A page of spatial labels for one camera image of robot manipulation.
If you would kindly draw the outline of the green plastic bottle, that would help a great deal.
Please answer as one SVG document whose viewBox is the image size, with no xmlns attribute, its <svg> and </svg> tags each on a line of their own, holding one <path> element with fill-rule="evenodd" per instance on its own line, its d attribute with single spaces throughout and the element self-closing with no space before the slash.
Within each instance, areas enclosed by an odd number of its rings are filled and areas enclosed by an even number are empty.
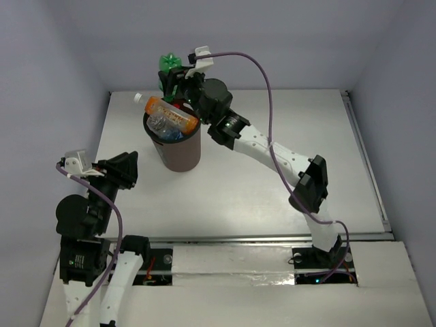
<svg viewBox="0 0 436 327">
<path fill-rule="evenodd" d="M 182 60 L 176 56 L 173 52 L 169 52 L 167 55 L 161 55 L 159 58 L 159 71 L 168 74 L 172 68 L 181 67 Z M 173 90 L 171 95 L 163 94 L 163 100 L 170 103 L 174 99 L 176 89 Z"/>
</svg>

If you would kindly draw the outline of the orange drink bottle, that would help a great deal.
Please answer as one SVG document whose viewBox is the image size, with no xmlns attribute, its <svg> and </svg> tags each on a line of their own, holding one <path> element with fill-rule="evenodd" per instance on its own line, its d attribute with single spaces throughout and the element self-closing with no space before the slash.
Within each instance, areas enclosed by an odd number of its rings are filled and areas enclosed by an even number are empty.
<svg viewBox="0 0 436 327">
<path fill-rule="evenodd" d="M 136 93 L 134 102 L 144 106 L 144 111 L 149 116 L 153 114 L 164 115 L 183 134 L 190 134 L 198 126 L 198 119 L 194 115 L 184 112 L 158 97 L 146 97 L 141 93 Z"/>
</svg>

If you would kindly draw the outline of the crushed clear plastic bottle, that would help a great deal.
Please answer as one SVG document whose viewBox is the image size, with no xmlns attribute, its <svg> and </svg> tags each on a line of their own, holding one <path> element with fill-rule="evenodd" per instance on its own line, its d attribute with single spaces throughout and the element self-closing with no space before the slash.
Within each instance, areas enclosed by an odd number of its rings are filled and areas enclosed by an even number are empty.
<svg viewBox="0 0 436 327">
<path fill-rule="evenodd" d="M 162 114 L 150 115 L 146 125 L 155 134 L 164 134 L 169 130 L 167 118 Z"/>
</svg>

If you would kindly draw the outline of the blue label clear bottle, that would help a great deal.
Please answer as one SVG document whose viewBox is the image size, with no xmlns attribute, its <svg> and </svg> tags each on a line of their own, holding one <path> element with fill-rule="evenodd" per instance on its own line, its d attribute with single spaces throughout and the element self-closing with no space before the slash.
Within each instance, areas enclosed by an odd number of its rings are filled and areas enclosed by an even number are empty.
<svg viewBox="0 0 436 327">
<path fill-rule="evenodd" d="M 175 141 L 175 140 L 180 140 L 183 139 L 184 135 L 183 133 L 181 133 L 177 128 L 173 128 L 173 127 L 165 127 L 161 130 L 159 130 L 159 137 L 162 140 L 167 140 L 167 141 Z"/>
</svg>

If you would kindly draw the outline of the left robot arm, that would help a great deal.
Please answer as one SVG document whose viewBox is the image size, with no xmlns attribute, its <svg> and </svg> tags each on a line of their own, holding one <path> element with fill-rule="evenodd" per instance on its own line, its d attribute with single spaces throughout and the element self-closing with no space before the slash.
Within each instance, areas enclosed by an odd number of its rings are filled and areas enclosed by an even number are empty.
<svg viewBox="0 0 436 327">
<path fill-rule="evenodd" d="M 63 198 L 55 212 L 66 324 L 120 326 L 136 275 L 154 263 L 147 237 L 124 235 L 115 204 L 120 190 L 137 183 L 138 153 L 124 152 L 93 163 L 86 151 L 70 151 L 56 169 L 87 188 L 85 196 Z"/>
</svg>

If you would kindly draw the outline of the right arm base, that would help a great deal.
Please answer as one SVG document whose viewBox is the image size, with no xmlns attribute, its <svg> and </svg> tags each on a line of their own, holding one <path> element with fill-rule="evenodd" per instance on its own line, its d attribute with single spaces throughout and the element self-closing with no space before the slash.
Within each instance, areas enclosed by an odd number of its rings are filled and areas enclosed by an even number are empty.
<svg viewBox="0 0 436 327">
<path fill-rule="evenodd" d="M 297 285 L 357 284 L 350 247 L 342 246 L 330 257 L 315 247 L 294 247 L 287 263 L 294 267 Z"/>
</svg>

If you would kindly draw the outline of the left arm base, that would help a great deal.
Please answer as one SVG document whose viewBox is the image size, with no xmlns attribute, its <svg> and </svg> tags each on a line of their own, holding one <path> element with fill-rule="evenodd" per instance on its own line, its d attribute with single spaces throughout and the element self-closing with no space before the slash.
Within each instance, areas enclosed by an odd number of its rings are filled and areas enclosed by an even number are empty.
<svg viewBox="0 0 436 327">
<path fill-rule="evenodd" d="M 172 285 L 173 248 L 152 248 L 148 262 L 142 265 L 133 285 Z"/>
</svg>

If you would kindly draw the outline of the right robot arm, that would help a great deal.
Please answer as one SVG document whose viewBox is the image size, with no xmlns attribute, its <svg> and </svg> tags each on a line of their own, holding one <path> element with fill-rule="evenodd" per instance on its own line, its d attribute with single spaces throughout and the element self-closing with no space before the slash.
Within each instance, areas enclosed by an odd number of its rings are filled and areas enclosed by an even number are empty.
<svg viewBox="0 0 436 327">
<path fill-rule="evenodd" d="M 164 96 L 186 101 L 209 136 L 219 145 L 244 154 L 275 171 L 290 187 L 290 205 L 305 216 L 312 236 L 312 256 L 322 267 L 332 267 L 339 257 L 341 237 L 329 218 L 320 215 L 328 196 L 326 160 L 299 155 L 268 139 L 248 119 L 232 108 L 233 95 L 226 84 L 188 67 L 158 73 Z"/>
</svg>

